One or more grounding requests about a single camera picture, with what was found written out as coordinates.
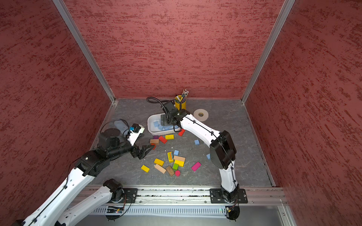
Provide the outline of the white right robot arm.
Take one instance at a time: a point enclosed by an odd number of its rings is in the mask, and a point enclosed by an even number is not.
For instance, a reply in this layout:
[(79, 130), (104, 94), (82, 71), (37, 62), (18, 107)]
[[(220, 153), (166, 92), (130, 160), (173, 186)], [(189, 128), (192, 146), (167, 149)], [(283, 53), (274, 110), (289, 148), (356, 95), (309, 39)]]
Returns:
[(239, 183), (234, 166), (237, 151), (230, 133), (206, 126), (189, 111), (177, 109), (173, 101), (160, 101), (160, 104), (168, 124), (191, 132), (209, 147), (211, 162), (221, 175), (222, 197), (228, 203), (236, 203), (239, 198)]

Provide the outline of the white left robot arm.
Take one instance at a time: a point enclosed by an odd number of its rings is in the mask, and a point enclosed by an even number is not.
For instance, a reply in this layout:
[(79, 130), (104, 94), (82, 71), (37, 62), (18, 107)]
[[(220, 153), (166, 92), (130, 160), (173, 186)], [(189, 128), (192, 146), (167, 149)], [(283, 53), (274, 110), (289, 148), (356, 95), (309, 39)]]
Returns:
[(96, 149), (88, 151), (75, 164), (71, 164), (69, 175), (53, 194), (31, 215), (16, 220), (13, 225), (74, 226), (107, 202), (123, 205), (132, 202), (132, 197), (125, 193), (123, 186), (115, 179), (109, 179), (91, 196), (69, 208), (78, 194), (108, 167), (111, 161), (127, 153), (141, 160), (156, 147), (154, 144), (142, 147), (135, 144), (143, 131), (141, 125), (134, 124), (133, 129), (127, 129), (126, 136), (116, 128), (101, 132)]

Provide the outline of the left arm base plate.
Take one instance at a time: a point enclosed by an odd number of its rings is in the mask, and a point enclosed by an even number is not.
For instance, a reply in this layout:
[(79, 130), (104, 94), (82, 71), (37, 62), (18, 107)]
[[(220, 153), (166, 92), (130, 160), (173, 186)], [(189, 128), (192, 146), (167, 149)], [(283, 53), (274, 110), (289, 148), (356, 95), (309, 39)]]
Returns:
[(116, 191), (114, 203), (135, 203), (138, 194), (137, 188), (122, 188)]

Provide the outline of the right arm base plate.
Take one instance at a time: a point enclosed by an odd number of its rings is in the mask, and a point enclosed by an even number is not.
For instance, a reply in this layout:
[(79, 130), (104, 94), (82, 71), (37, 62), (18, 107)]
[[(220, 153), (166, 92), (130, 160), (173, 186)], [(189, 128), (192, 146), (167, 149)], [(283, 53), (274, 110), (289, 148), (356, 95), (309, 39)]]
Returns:
[(211, 203), (230, 203), (230, 204), (246, 204), (248, 198), (245, 189), (236, 188), (231, 193), (223, 188), (211, 188), (210, 200)]

